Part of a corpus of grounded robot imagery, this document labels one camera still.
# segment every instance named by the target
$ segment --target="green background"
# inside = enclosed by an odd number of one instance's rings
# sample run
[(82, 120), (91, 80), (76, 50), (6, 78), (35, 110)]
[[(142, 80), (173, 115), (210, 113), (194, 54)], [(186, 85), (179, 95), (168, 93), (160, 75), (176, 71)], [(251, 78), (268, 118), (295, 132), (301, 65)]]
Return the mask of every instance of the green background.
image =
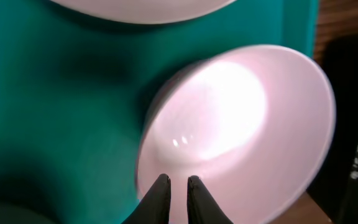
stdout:
[(26, 198), (62, 223), (120, 223), (138, 203), (143, 117), (163, 81), (243, 45), (311, 55), (316, 9), (316, 0), (238, 0), (192, 21), (137, 26), (0, 0), (0, 200)]

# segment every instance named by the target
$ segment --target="black tongs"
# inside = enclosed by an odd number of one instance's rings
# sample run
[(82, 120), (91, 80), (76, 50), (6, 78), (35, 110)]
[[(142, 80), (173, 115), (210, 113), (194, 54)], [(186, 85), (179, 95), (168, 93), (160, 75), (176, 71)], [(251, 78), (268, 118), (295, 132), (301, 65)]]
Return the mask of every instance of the black tongs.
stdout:
[[(161, 174), (123, 224), (168, 224), (170, 203), (171, 180)], [(189, 224), (232, 224), (197, 176), (187, 180), (187, 216)]]

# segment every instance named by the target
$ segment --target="wooden table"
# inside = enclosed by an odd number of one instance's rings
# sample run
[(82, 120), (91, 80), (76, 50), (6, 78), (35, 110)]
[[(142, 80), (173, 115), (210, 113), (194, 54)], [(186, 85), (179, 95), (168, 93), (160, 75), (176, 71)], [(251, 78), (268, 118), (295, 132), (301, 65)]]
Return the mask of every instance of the wooden table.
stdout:
[(321, 62), (326, 44), (358, 33), (358, 0), (321, 0), (314, 59)]
[[(321, 0), (314, 59), (321, 63), (323, 51), (331, 40), (358, 34), (358, 0)], [(331, 221), (304, 193), (300, 199), (271, 224), (329, 224)]]

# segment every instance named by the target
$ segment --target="pink tinted bowl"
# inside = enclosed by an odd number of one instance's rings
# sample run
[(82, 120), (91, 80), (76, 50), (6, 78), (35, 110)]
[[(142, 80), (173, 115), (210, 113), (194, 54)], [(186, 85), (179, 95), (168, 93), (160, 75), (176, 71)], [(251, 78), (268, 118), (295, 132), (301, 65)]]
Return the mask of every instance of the pink tinted bowl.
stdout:
[(85, 14), (133, 24), (165, 24), (194, 19), (235, 0), (52, 0)]
[(286, 47), (243, 47), (188, 67), (149, 109), (137, 164), (139, 198), (168, 174), (170, 221), (187, 223), (187, 178), (198, 175), (232, 222), (267, 223), (317, 174), (335, 114), (322, 69)]

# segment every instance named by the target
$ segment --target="bowl rim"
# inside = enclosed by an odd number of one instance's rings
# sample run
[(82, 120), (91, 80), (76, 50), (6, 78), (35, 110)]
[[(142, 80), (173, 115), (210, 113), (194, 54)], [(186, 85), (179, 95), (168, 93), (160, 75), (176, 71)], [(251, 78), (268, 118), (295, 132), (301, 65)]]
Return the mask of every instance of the bowl rim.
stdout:
[(222, 0), (221, 4), (211, 7), (208, 10), (200, 11), (199, 13), (184, 14), (182, 16), (172, 17), (169, 19), (165, 18), (165, 19), (154, 19), (154, 20), (147, 20), (147, 21), (146, 20), (141, 21), (141, 20), (134, 19), (134, 18), (123, 19), (123, 18), (120, 18), (119, 16), (113, 16), (113, 15), (107, 15), (105, 13), (95, 12), (95, 11), (77, 6), (76, 4), (69, 4), (65, 0), (51, 0), (51, 1), (61, 5), (63, 7), (72, 9), (74, 11), (77, 11), (77, 12), (80, 12), (80, 13), (83, 13), (83, 14), (86, 14), (89, 16), (110, 20), (110, 21), (123, 22), (123, 23), (128, 23), (128, 24), (159, 25), (159, 24), (169, 24), (169, 23), (174, 23), (174, 22), (182, 22), (182, 21), (187, 21), (187, 20), (191, 20), (191, 19), (196, 19), (198, 17), (202, 17), (202, 16), (208, 15), (212, 12), (218, 11), (218, 10), (230, 5), (231, 3), (235, 2), (236, 0), (225, 0), (225, 1)]

